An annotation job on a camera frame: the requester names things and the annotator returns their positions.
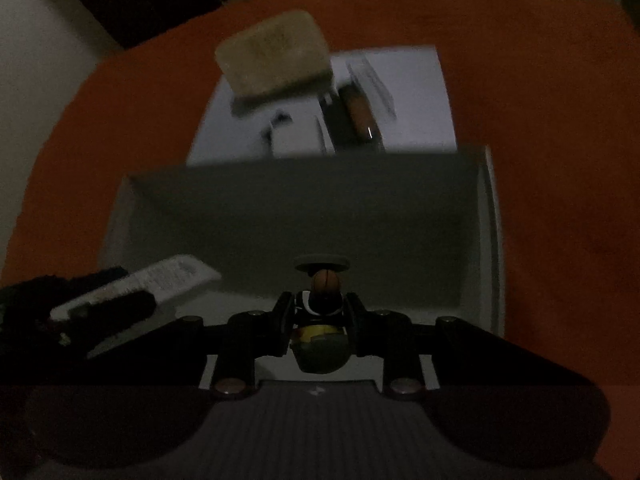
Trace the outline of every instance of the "orange carpet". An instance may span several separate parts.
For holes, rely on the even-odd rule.
[[[605,0],[235,2],[102,63],[40,153],[2,282],[95,270],[127,173],[184,161],[216,45],[288,9],[332,50],[436,45],[460,142],[494,154],[507,338],[606,386],[598,462],[640,473],[640,38]]]

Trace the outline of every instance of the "bolt head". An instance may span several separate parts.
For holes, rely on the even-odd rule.
[[[220,394],[237,395],[245,390],[246,383],[242,379],[228,377],[226,379],[220,379],[214,388]]]
[[[389,387],[393,393],[398,395],[413,395],[422,389],[422,385],[419,381],[408,377],[394,379],[391,381],[391,384],[389,384]]]

